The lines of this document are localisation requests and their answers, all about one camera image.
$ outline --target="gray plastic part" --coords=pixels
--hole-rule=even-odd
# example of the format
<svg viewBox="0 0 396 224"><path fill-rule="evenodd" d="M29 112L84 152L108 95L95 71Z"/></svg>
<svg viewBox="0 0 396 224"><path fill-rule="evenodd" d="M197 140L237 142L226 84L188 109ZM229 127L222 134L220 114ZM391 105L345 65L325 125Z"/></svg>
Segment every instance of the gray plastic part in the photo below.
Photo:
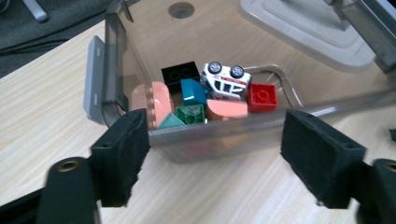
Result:
<svg viewBox="0 0 396 224"><path fill-rule="evenodd" d="M23 3L27 6L27 8L29 8L29 11L37 21L44 22L49 18L47 13L37 3L36 0L23 0Z"/></svg>
<svg viewBox="0 0 396 224"><path fill-rule="evenodd" d="M96 35L88 49L83 107L88 119L105 124L102 115L102 88L105 66L105 43Z"/></svg>

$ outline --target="toy car wheel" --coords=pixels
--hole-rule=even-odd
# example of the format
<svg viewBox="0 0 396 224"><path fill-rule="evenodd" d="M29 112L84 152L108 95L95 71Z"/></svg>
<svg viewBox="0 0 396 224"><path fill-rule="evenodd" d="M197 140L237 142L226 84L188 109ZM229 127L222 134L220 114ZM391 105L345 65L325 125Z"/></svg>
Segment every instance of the toy car wheel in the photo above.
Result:
<svg viewBox="0 0 396 224"><path fill-rule="evenodd" d="M245 71L241 66L234 66L230 70L230 75L233 78L241 78L244 74Z"/></svg>
<svg viewBox="0 0 396 224"><path fill-rule="evenodd" d="M210 63L209 66L207 67L207 70L211 74L217 74L221 71L221 64L216 62Z"/></svg>

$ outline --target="teal lego brick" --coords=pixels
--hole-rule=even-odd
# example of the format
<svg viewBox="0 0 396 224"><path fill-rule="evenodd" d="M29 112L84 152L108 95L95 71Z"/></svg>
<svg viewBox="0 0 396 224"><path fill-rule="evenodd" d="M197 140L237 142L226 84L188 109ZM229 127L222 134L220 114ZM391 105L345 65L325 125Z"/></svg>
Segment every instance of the teal lego brick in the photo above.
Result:
<svg viewBox="0 0 396 224"><path fill-rule="evenodd" d="M181 91L184 105L203 105L206 108L205 87L192 78L181 79Z"/></svg>
<svg viewBox="0 0 396 224"><path fill-rule="evenodd" d="M181 121L176 115L169 113L168 116L161 122L158 129L172 128L178 126L185 126L186 124Z"/></svg>

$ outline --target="peach foam block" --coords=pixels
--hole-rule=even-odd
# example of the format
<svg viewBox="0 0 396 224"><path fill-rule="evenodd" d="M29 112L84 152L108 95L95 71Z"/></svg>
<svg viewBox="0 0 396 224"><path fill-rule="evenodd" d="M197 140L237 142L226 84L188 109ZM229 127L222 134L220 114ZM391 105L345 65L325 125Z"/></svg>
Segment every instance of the peach foam block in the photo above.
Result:
<svg viewBox="0 0 396 224"><path fill-rule="evenodd" d="M207 100L206 116L209 119L237 119L248 116L248 104L239 101Z"/></svg>

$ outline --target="black cable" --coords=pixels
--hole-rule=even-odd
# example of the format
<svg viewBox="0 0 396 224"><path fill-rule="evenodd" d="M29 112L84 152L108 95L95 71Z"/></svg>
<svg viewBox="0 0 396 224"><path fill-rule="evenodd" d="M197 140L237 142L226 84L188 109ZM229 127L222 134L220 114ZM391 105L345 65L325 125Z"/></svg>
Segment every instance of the black cable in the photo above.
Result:
<svg viewBox="0 0 396 224"><path fill-rule="evenodd" d="M71 25L68 25L68 26L66 26L66 27L64 27L64 28L62 28L62 29L60 29L60 30L58 30L58 31L54 31L54 32L49 33L49 34L39 36L39 37L37 37L37 38L34 38L34 39L31 39L31 40L22 42L22 43L20 43L20 44L16 44L16 45L14 45L14 46L10 46L10 47L6 47L6 48L3 48L3 49L0 49L0 55L2 55L3 52L6 51L6 50L13 50L14 48L17 48L17 47L20 47L20 46L23 46L23 45L32 43L32 42L37 41L37 40L39 40L39 39L42 39L42 38L44 38L44 37L47 37L47 36L50 36L50 35L55 35L55 34L57 34L57 33L60 33L60 32L62 32L62 31L64 31L64 30L67 30L67 29L69 29L69 28L71 28L71 27L73 27L73 26L75 26L75 25L78 25L78 24L84 22L84 21L88 21L88 20L90 20L90 19L92 19L92 18L94 18L94 17L96 17L96 16L99 16L99 15L105 13L105 12L106 12L105 10L104 10L104 11L101 11L101 12L98 12L98 13L96 13L96 14L90 16L90 17L87 17L87 18L81 20L81 21L78 21L78 22L75 22L75 23L73 23L73 24L71 24Z"/></svg>
<svg viewBox="0 0 396 224"><path fill-rule="evenodd" d="M8 53L1 54L0 57L14 55L14 54L25 54L25 53L36 53L36 52L41 52L41 51L48 51L48 50L54 49L56 47L59 47L61 44L62 43L57 43L57 44L50 44L50 45L45 45L45 46L38 46L33 49L21 49L21 50L11 51Z"/></svg>
<svg viewBox="0 0 396 224"><path fill-rule="evenodd" d="M20 51L34 50L37 47L43 47L43 46L45 47L48 44L55 44L55 46L59 46L62 43L66 42L67 40L69 40L69 39L49 40L49 41L33 44L33 45L30 45L30 46L27 46L27 47L23 47L23 48L19 48L19 49L6 50L6 51L3 51L3 52L0 52L0 57L1 56L6 56L6 55L9 55L9 54L15 54L15 53L18 53Z"/></svg>

